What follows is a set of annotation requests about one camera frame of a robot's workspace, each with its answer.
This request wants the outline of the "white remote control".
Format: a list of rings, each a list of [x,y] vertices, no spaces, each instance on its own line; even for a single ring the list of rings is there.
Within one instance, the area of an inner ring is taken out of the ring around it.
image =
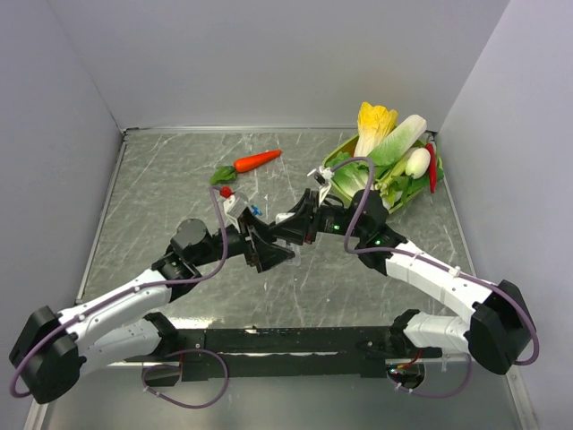
[[[283,221],[290,219],[294,215],[295,214],[293,212],[280,212],[276,215],[275,222],[277,224],[281,224]],[[300,245],[294,242],[294,233],[289,229],[289,227],[286,227],[286,230],[282,231],[281,235],[285,247],[293,251],[295,254],[295,256],[290,259],[287,264],[299,267],[301,264],[301,250]]]

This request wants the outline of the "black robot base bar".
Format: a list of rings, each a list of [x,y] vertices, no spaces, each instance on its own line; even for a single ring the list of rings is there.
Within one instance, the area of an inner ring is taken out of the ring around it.
[[[442,356],[440,348],[418,348],[387,326],[365,326],[181,329],[165,348],[130,360],[178,362],[185,382],[223,375],[217,359],[205,353],[177,354],[189,348],[218,354],[231,378],[346,374],[384,378],[387,364]]]

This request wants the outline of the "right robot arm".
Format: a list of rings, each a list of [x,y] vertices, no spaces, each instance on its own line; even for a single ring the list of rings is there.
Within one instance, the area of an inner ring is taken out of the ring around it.
[[[306,191],[298,204],[271,225],[273,236],[297,245],[320,233],[358,238],[351,254],[368,268],[417,288],[445,305],[451,316],[409,311],[395,321],[392,349],[411,357],[419,348],[468,354],[494,374],[529,366],[540,342],[519,288],[503,280],[494,285],[428,255],[386,223],[387,210],[369,191],[360,191],[348,207],[330,207]]]

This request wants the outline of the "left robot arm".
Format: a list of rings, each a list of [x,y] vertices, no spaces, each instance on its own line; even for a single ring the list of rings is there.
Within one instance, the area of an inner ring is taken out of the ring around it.
[[[165,360],[175,354],[177,330],[158,309],[189,293],[206,279],[204,264],[223,265],[244,255],[257,271],[269,270],[294,257],[293,250],[277,245],[287,240],[285,222],[294,212],[280,213],[267,224],[252,209],[226,209],[229,218],[212,235],[200,219],[186,219],[162,257],[132,281],[82,305],[59,312],[43,306],[25,323],[9,355],[16,369],[10,384],[15,398],[31,396],[46,404],[60,398],[86,374],[137,356]]]

